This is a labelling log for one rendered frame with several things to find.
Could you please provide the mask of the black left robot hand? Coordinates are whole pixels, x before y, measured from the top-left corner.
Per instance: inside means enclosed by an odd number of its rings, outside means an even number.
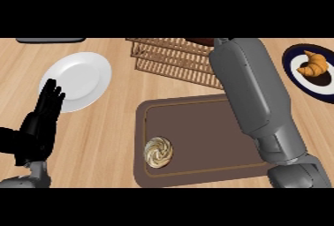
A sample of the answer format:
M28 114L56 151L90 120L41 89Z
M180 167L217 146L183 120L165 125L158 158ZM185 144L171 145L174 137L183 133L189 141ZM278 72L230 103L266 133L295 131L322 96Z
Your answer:
M46 161L55 144L56 125L65 93L49 79L34 110L26 114L19 130L0 127L0 153L12 154L16 166Z

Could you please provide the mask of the brown rectangular tray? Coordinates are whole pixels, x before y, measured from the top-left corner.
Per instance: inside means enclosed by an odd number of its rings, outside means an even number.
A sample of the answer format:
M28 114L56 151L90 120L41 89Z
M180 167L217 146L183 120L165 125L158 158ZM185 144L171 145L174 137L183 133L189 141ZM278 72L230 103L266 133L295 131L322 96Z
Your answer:
M155 137L173 146L171 161L158 169L143 158L145 145ZM151 100L137 106L133 175L139 186L260 177L272 167L239 130L223 94Z

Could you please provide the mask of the white round plate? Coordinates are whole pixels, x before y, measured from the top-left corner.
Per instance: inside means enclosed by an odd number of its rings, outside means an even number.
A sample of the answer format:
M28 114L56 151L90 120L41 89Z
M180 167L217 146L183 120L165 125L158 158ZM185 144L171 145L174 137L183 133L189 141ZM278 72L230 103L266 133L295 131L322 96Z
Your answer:
M63 57L47 69L38 83L44 87L47 79L65 93L60 112L84 109L103 95L112 78L112 67L106 58L94 52L78 52Z

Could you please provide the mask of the dark grey flat object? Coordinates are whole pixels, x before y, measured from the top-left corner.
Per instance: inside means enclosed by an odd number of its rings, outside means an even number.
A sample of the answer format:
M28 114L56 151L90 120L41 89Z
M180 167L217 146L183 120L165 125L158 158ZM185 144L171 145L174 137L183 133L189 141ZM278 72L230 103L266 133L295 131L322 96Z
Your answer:
M16 41L25 44L77 43L84 40L86 38L16 38Z

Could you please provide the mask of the cream swirl cupcake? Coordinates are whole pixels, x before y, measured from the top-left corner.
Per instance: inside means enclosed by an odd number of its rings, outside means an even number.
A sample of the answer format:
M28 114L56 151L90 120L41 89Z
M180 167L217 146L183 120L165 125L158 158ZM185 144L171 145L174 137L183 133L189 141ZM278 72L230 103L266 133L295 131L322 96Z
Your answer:
M145 162L154 169L162 168L173 158L173 145L164 137L154 137L143 150Z

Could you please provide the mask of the dark reddish brown object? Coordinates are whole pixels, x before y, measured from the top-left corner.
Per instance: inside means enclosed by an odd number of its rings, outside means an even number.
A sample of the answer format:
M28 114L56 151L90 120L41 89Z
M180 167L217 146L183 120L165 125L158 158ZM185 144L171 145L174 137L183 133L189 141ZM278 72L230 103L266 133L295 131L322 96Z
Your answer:
M214 46L213 38L186 38L185 40L208 47Z

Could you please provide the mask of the dark blue rimmed plate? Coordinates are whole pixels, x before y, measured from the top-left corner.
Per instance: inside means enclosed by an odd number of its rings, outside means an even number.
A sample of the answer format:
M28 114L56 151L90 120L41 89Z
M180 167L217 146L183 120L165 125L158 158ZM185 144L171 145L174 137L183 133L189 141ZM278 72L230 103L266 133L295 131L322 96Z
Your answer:
M307 52L319 54L326 60L328 69L316 77L297 71L307 67ZM284 52L282 66L287 77L300 90L315 99L334 104L334 51L315 44L295 44Z

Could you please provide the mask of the golden croissant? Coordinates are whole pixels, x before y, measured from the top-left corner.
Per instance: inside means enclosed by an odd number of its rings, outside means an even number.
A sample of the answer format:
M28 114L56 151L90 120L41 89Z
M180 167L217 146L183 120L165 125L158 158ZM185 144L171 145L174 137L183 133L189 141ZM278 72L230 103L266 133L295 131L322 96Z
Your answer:
M297 72L307 77L318 77L328 70L326 58L310 51L304 51L307 56L307 65L306 67L298 67Z

